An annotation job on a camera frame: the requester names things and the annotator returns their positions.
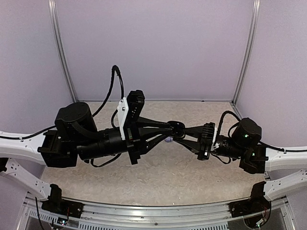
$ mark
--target black cable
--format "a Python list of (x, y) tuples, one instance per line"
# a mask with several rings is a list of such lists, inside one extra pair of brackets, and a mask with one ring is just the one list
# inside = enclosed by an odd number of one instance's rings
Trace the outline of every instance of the black cable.
[(38, 222), (40, 227), (42, 228), (42, 230), (45, 230), (42, 224), (42, 221), (40, 220), (40, 216), (39, 216), (39, 211), (38, 211), (38, 203), (37, 203), (37, 198), (35, 197), (35, 203), (36, 203), (36, 211), (37, 211), (37, 217), (38, 217)]
[(119, 78), (119, 82), (120, 82), (120, 89), (121, 89), (121, 98), (124, 97), (124, 83), (120, 74), (120, 70), (118, 68), (118, 66), (114, 65), (112, 67), (112, 75), (111, 75), (111, 83), (110, 83), (110, 87), (109, 87), (109, 91), (107, 92), (106, 98), (105, 100), (102, 102), (101, 106), (96, 110), (96, 112), (93, 113), (93, 117), (96, 116), (101, 110), (102, 108), (106, 105), (111, 93), (112, 93), (112, 89), (113, 89), (113, 84), (114, 84), (114, 76), (115, 76), (115, 72), (118, 75)]
[(44, 128), (34, 134), (31, 134), (31, 135), (28, 135), (28, 136), (25, 136), (25, 137), (20, 137), (20, 138), (11, 138), (11, 137), (5, 137), (5, 136), (0, 136), (0, 138), (3, 138), (3, 139), (8, 139), (8, 140), (24, 140), (24, 139), (29, 139), (29, 138), (33, 138), (35, 136), (37, 136), (38, 134), (41, 134), (49, 129), (52, 129), (52, 128), (55, 128), (56, 126), (50, 126), (48, 128)]
[(121, 156), (121, 153), (116, 155), (115, 157), (113, 157), (111, 160), (101, 164), (101, 165), (94, 165), (94, 159), (91, 159), (91, 165), (94, 166), (95, 168), (101, 168), (101, 167), (104, 167), (106, 166), (107, 164), (110, 164), (112, 163), (113, 161), (117, 160), (119, 157)]
[(231, 137), (230, 137), (230, 132), (231, 132), (231, 130), (232, 130), (233, 128), (237, 127), (238, 125), (239, 125), (239, 122), (235, 123), (233, 126), (230, 127), (230, 129), (228, 130), (228, 137), (229, 137), (229, 138), (231, 138)]
[(225, 111), (222, 113), (221, 118), (220, 118), (220, 122), (219, 122), (219, 126), (217, 128), (217, 132), (216, 132), (216, 136), (218, 137), (220, 135), (221, 129), (222, 129), (222, 124), (224, 121), (224, 117), (226, 116), (226, 114), (231, 114), (232, 116), (234, 116), (238, 121), (240, 121), (241, 119), (234, 113), (231, 111)]
[(230, 164), (230, 163), (231, 163), (231, 159), (230, 159), (230, 157), (228, 157), (228, 158), (229, 158), (229, 161), (228, 161), (228, 162), (225, 162), (225, 161), (223, 161), (221, 158), (219, 158), (217, 155), (212, 154), (212, 153), (211, 153), (211, 155), (212, 155), (212, 156), (214, 156), (214, 157), (216, 157), (217, 159), (219, 159), (219, 160), (220, 160), (220, 162), (222, 162), (223, 164)]
[(113, 128), (119, 129), (119, 127), (116, 127), (115, 124), (114, 124), (114, 118), (115, 118), (116, 114), (117, 114), (117, 110), (114, 111), (114, 113), (111, 117), (111, 125), (112, 125)]
[(267, 148), (270, 148), (270, 149), (276, 150), (276, 151), (280, 151), (280, 152), (307, 152), (307, 149), (291, 150), (291, 149), (278, 148), (278, 147), (275, 147), (275, 146), (272, 146), (272, 145), (268, 145), (268, 144), (266, 144), (266, 143), (264, 143), (262, 141), (259, 141), (259, 143), (261, 145), (264, 145)]

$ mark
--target white bracket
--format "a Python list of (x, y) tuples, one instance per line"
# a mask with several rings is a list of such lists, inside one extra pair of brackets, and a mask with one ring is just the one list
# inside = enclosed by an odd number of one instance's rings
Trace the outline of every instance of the white bracket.
[[(287, 150), (305, 150), (307, 147), (285, 148)], [(307, 152), (282, 152), (270, 148), (266, 149), (269, 159), (265, 162), (265, 171), (271, 172), (279, 169), (307, 168)]]
[(300, 170), (279, 180), (267, 181), (264, 185), (264, 198), (268, 201), (283, 197), (290, 192), (307, 185), (307, 170)]
[(46, 165), (37, 148), (43, 145), (45, 136), (39, 134), (33, 138), (22, 140), (27, 134), (5, 133), (0, 131), (1, 136), (20, 138), (20, 140), (8, 140), (0, 138), (0, 158), (15, 158), (29, 160), (41, 165)]
[(125, 138), (125, 133), (124, 133), (124, 124), (127, 118), (128, 111), (129, 111), (128, 102), (127, 102), (126, 97), (124, 97), (123, 99), (119, 101), (118, 106), (117, 106), (117, 111), (118, 111), (117, 117), (118, 117), (121, 139), (125, 140), (126, 138)]
[(41, 181), (22, 166), (17, 161), (9, 158), (6, 163), (7, 170), (0, 172), (1, 176), (7, 177), (24, 187), (32, 193), (38, 200), (45, 201), (50, 195), (50, 184)]

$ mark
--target floor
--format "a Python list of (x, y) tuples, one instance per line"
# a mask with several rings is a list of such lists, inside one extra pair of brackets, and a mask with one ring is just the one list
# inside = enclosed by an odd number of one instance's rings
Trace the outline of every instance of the floor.
[[(100, 103), (89, 103), (92, 112)], [(107, 103), (95, 117), (98, 129), (111, 127), (117, 103)], [(142, 116), (159, 121), (178, 120), (186, 127), (207, 122), (218, 124), (229, 103), (146, 102)], [(236, 120), (227, 115), (222, 134)], [(110, 158), (95, 160), (101, 164)], [(42, 180), (57, 184), (63, 196), (87, 201), (142, 206), (204, 204), (248, 197), (253, 184), (263, 175), (250, 175), (238, 167), (239, 161), (224, 165), (216, 158), (199, 161), (183, 146), (161, 142), (139, 164), (131, 165), (127, 154), (103, 168), (78, 161), (74, 168), (46, 168)]]

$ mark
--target small object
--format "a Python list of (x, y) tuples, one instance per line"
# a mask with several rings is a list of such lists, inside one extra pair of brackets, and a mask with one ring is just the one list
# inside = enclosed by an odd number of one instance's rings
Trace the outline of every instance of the small object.
[(64, 219), (64, 218), (59, 217), (58, 220), (57, 220), (57, 223), (62, 225), (62, 226), (66, 226), (67, 223), (68, 223), (68, 219)]
[(167, 138), (165, 138), (164, 141), (165, 141), (165, 142), (172, 142), (172, 141), (173, 141), (173, 138), (172, 138), (172, 137), (167, 137)]
[(256, 223), (256, 225), (257, 225), (258, 227), (260, 227), (260, 224), (262, 224), (262, 223), (263, 223), (263, 219), (259, 220), (259, 221)]

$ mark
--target ventilation slot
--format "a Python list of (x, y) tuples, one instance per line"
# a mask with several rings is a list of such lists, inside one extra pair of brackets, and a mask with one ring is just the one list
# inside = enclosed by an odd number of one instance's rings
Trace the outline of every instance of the ventilation slot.
[(121, 229), (116, 229), (116, 228), (106, 228), (101, 225), (96, 225), (96, 224), (88, 224), (88, 223), (80, 223), (79, 222), (79, 228), (82, 230), (121, 230)]

